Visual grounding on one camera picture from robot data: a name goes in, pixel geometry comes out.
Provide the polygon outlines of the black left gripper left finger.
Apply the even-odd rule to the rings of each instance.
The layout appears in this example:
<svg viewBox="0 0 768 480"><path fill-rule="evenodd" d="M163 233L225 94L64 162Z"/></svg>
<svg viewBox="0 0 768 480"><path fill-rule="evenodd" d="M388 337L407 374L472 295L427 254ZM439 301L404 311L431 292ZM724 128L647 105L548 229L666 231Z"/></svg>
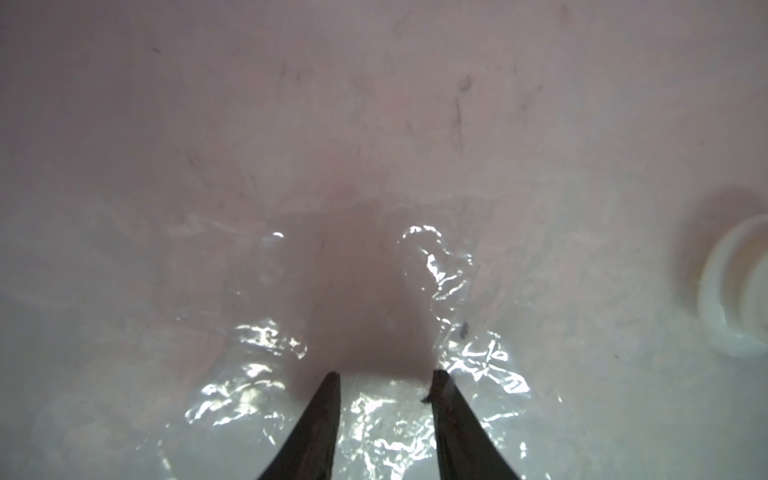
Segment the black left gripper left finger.
<svg viewBox="0 0 768 480"><path fill-rule="evenodd" d="M341 377L328 373L260 480L332 477L341 413Z"/></svg>

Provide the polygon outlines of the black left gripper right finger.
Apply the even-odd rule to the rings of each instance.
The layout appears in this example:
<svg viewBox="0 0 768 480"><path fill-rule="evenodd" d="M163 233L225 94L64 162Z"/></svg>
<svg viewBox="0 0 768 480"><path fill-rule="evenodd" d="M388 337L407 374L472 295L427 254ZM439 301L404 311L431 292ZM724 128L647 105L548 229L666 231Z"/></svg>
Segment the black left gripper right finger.
<svg viewBox="0 0 768 480"><path fill-rule="evenodd" d="M431 405L442 480L520 480L445 370L434 370L423 403Z"/></svg>

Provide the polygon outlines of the clear plastic vacuum bag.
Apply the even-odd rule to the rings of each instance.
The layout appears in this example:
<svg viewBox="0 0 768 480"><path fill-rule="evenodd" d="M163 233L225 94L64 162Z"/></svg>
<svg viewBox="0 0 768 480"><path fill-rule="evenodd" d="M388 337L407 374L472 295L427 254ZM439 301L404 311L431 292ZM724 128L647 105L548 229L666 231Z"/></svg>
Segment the clear plastic vacuum bag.
<svg viewBox="0 0 768 480"><path fill-rule="evenodd" d="M525 479L763 479L696 313L767 210L763 1L5 1L1 475L433 479L434 368Z"/></svg>

